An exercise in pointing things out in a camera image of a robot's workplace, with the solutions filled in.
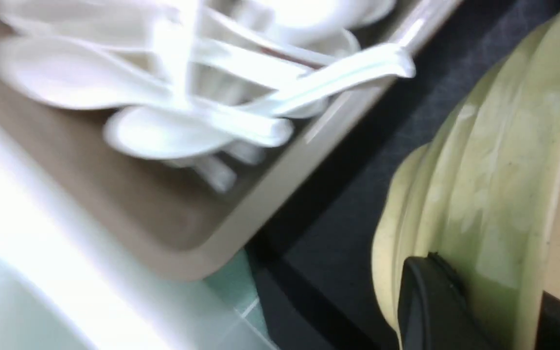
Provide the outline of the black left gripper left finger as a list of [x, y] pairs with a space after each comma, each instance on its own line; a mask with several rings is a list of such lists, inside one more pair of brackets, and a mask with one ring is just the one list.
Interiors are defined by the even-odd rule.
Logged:
[[437, 253], [404, 260], [398, 301], [402, 350], [493, 350], [456, 271]]

